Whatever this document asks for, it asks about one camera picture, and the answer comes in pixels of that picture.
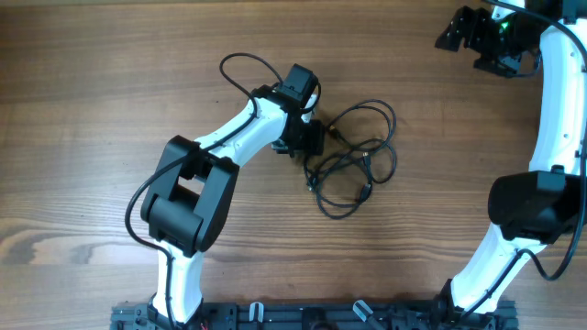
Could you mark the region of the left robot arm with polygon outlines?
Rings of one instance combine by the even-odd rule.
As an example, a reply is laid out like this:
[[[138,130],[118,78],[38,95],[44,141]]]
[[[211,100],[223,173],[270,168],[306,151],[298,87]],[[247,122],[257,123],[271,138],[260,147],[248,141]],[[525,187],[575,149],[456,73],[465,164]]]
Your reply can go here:
[[[240,168],[267,145],[291,157],[322,154],[325,128],[313,117],[318,87],[314,73],[295,64],[283,82],[250,92],[243,111],[217,131],[168,141],[140,209],[160,257],[148,304],[157,328],[196,326],[204,254],[227,220]]]

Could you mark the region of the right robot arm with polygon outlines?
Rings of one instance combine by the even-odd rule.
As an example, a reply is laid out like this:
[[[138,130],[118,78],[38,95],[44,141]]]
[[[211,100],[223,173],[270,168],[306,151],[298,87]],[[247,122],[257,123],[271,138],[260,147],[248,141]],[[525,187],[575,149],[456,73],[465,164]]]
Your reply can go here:
[[[586,223],[586,4],[583,1],[488,1],[459,8],[436,47],[474,50],[477,69],[521,76],[531,55],[543,75],[537,142],[527,171],[498,178],[491,223],[465,268],[447,281],[431,313],[435,326],[504,327],[499,300],[527,262],[559,237],[567,251],[547,281],[570,265]]]

